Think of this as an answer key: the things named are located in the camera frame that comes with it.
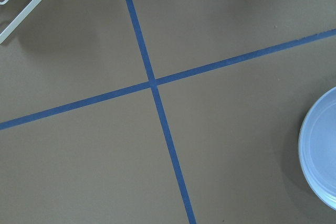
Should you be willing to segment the blue plastic plate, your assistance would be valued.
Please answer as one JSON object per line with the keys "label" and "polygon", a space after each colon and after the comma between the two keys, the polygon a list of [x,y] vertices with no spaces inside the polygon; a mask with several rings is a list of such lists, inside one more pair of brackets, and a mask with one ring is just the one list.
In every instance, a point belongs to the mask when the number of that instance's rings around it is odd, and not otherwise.
{"label": "blue plastic plate", "polygon": [[298,156],[312,191],[335,210],[335,88],[322,95],[306,114]]}

